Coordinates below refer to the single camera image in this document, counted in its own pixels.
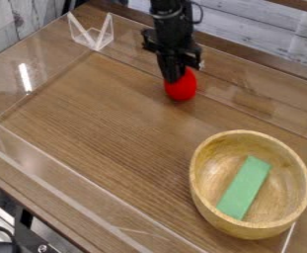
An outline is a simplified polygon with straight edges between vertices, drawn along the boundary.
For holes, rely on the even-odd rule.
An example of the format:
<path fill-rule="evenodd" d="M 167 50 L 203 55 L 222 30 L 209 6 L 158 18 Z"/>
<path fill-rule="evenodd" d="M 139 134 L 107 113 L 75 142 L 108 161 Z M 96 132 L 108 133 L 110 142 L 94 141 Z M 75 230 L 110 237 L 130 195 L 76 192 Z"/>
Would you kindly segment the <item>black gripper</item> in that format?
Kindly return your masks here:
<path fill-rule="evenodd" d="M 193 36 L 201 20 L 193 19 L 191 9 L 152 10 L 152 18 L 154 28 L 142 30 L 143 49 L 156 55 L 163 79 L 175 83 L 185 75 L 185 66 L 201 69 L 202 48 Z"/>

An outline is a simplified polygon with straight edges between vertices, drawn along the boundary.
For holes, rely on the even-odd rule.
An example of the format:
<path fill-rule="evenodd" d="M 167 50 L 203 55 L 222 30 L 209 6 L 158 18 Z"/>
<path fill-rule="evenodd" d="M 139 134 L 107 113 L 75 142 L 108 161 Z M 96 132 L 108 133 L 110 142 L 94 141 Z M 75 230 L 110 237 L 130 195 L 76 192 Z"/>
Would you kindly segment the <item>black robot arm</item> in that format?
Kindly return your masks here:
<path fill-rule="evenodd" d="M 175 83 L 186 67 L 201 68 L 194 26 L 203 21 L 203 8 L 194 0 L 151 0 L 150 14 L 154 27 L 142 29 L 143 49 L 155 54 L 163 79 Z"/>

